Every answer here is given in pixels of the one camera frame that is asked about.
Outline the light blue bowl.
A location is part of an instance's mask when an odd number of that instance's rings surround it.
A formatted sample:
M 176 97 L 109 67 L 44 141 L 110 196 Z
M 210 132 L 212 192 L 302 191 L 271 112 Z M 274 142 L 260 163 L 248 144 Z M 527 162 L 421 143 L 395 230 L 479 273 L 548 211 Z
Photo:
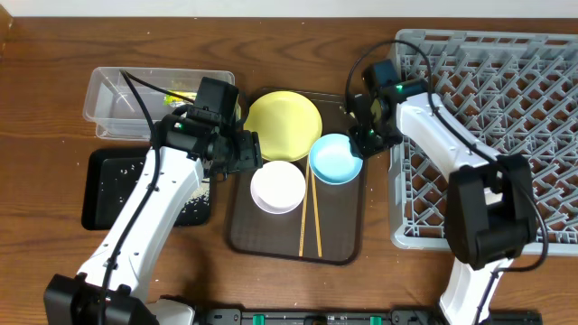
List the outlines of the light blue bowl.
M 319 138 L 309 152 L 313 174 L 329 185 L 342 185 L 355 179 L 363 160 L 353 152 L 346 135 L 328 134 Z

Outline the pink white bowl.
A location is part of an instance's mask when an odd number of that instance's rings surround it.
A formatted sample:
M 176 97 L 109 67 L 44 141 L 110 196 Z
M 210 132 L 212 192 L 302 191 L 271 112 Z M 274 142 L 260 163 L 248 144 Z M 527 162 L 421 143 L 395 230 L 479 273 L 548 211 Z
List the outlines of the pink white bowl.
M 297 208 L 305 195 L 305 178 L 290 162 L 267 162 L 251 178 L 250 194 L 264 212 L 281 215 Z

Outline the green snack wrapper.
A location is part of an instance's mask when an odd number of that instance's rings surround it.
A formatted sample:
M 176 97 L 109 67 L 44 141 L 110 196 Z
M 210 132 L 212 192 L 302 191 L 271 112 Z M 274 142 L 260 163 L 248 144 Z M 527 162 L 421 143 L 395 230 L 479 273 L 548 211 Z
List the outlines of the green snack wrapper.
M 163 104 L 168 107 L 179 107 L 182 105 L 193 104 L 196 97 L 196 92 L 174 91 L 171 95 L 164 96 Z

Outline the wooden chopstick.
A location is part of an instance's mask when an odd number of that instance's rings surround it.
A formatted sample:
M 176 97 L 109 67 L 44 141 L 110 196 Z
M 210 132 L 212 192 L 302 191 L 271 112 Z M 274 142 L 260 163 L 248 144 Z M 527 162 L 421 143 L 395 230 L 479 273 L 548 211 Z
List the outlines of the wooden chopstick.
M 322 235 L 321 235 L 321 225 L 320 225 L 321 223 L 320 223 L 318 198 L 317 198 L 316 176 L 315 176 L 311 166 L 309 167 L 309 171 L 311 172 L 312 203 L 313 203 L 313 215 L 314 215 L 314 224 L 315 224 L 317 254 L 318 254 L 318 257 L 321 258 L 322 257 Z
M 299 240 L 299 251 L 298 251 L 299 258 L 303 257 L 306 218 L 307 218 L 309 180 L 310 180 L 310 161 L 309 161 L 309 157 L 307 157 L 307 161 L 306 161 L 306 165 L 305 165 L 305 192 L 304 192 L 303 204 L 302 204 L 302 217 L 301 217 L 300 240 Z

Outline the rice pile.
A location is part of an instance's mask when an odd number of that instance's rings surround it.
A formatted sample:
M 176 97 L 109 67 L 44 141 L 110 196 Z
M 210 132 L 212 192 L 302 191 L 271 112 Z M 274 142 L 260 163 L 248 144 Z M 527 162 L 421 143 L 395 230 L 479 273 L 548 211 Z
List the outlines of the rice pile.
M 98 185 L 96 221 L 110 228 L 143 170 L 144 157 L 111 158 L 103 162 Z M 204 179 L 188 198 L 176 222 L 176 227 L 198 226 L 210 216 L 210 180 Z

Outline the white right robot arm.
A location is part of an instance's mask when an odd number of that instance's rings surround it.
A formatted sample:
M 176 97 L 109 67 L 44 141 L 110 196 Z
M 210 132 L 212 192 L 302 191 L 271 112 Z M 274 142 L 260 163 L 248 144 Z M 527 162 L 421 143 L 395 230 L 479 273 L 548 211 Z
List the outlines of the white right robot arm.
M 368 66 L 362 79 L 368 95 L 347 96 L 358 123 L 352 142 L 369 157 L 408 137 L 439 170 L 447 182 L 443 231 L 455 256 L 439 307 L 448 324 L 487 320 L 500 276 L 536 239 L 528 160 L 479 142 L 425 80 L 401 80 L 391 60 Z

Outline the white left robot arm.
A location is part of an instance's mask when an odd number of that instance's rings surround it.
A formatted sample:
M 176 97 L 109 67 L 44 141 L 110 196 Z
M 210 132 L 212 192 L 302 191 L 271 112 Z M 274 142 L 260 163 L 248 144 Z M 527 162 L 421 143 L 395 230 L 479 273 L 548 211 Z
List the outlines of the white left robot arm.
M 216 174 L 263 165 L 258 135 L 219 114 L 169 114 L 152 125 L 139 180 L 107 236 L 75 277 L 43 296 L 50 324 L 192 324 L 185 302 L 147 300 L 158 257 L 184 204 Z

